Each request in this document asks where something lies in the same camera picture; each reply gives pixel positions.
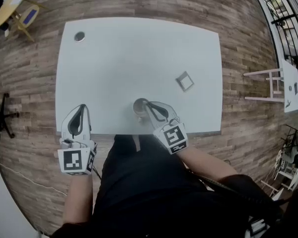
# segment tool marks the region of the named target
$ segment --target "white table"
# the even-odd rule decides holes
[[[75,42],[83,31],[85,39]],[[194,86],[176,78],[187,71]],[[95,18],[67,22],[56,80],[57,131],[79,104],[89,109],[91,133],[150,134],[133,113],[137,98],[171,105],[187,132],[219,131],[222,62],[217,33],[144,18]]]
[[[272,73],[282,72],[282,76],[273,77]],[[270,97],[268,98],[258,98],[258,97],[244,97],[246,100],[255,100],[255,101],[272,101],[272,102],[283,102],[284,103],[284,112],[290,112],[298,110],[298,70],[293,67],[290,63],[282,59],[282,68],[280,69],[269,69],[262,71],[255,71],[244,73],[244,76],[251,76],[256,74],[268,73],[269,77],[266,80],[269,80],[270,83]],[[273,89],[273,81],[277,82],[277,90]],[[283,93],[279,90],[279,81],[284,82],[284,97],[280,95]]]

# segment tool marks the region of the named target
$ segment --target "forearm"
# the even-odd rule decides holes
[[[83,223],[92,214],[92,176],[73,176],[63,213],[64,223]]]
[[[228,163],[194,147],[188,147],[178,152],[177,155],[192,172],[215,181],[237,174],[236,170]]]

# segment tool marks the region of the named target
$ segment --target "wooden floor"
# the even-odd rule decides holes
[[[255,181],[263,178],[282,142],[282,124],[298,128],[298,111],[284,114],[283,104],[245,101],[244,96],[267,96],[263,77],[245,78],[245,72],[276,68],[265,17],[257,0],[35,0],[41,10],[29,27],[36,42],[12,26],[5,39],[0,32],[0,101],[10,94],[7,111],[20,112],[9,120],[16,134],[5,132],[0,163],[36,183],[67,192],[70,177],[61,174],[55,124],[55,81],[58,53],[67,21],[109,16],[156,18],[186,23],[218,32],[223,65],[221,132],[190,135],[191,144],[231,164]],[[29,4],[24,2],[22,13]],[[96,167],[101,170],[113,135],[95,135]],[[29,220],[47,234],[62,223],[64,195],[34,185],[2,168],[14,197]],[[94,176],[94,197],[99,180]]]

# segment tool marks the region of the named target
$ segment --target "person's left arm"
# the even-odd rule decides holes
[[[63,223],[88,222],[92,215],[93,183],[92,175],[73,176],[65,200]]]

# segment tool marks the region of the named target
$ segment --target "white marker cube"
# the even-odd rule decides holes
[[[58,150],[62,173],[72,176],[90,175],[95,159],[95,152],[91,148]]]
[[[188,137],[182,122],[174,126],[160,127],[153,134],[168,149],[170,154],[188,147]]]

